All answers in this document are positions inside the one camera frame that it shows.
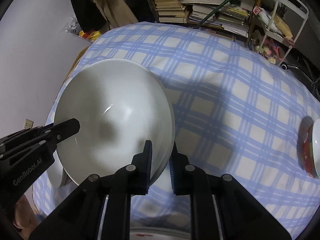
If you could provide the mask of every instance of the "hanging clothes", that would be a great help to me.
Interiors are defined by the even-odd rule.
[[[124,0],[92,0],[108,24],[102,29],[110,29],[137,23],[138,20]]]
[[[71,4],[85,33],[91,30],[98,31],[106,24],[106,19],[91,0],[71,0]]]

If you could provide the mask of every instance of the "white wall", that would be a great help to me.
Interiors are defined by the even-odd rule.
[[[14,0],[0,21],[0,138],[44,125],[78,53],[89,41],[63,31],[70,0]]]

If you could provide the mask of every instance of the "electrical outlet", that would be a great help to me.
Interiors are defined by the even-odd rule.
[[[28,128],[31,129],[32,126],[33,126],[33,121],[26,119],[26,122],[25,122],[25,124],[24,124],[24,128],[25,128],[25,129],[28,129]]]

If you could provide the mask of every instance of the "caster wheel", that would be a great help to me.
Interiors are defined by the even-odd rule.
[[[287,70],[288,69],[288,65],[286,64],[286,63],[281,63],[281,68],[283,69],[283,70]]]

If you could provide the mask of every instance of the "checkered fabric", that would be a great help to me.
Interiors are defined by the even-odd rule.
[[[90,64],[124,58],[163,83],[171,99],[176,143],[190,163],[212,175],[232,174],[294,239],[320,203],[320,180],[300,168],[301,119],[319,117],[320,103],[280,68],[226,39],[175,25],[138,23],[111,30],[84,54],[61,88]],[[34,201],[49,214],[73,189],[51,186],[44,173]],[[190,230],[189,198],[174,196],[168,167],[146,196],[132,198],[134,225]]]

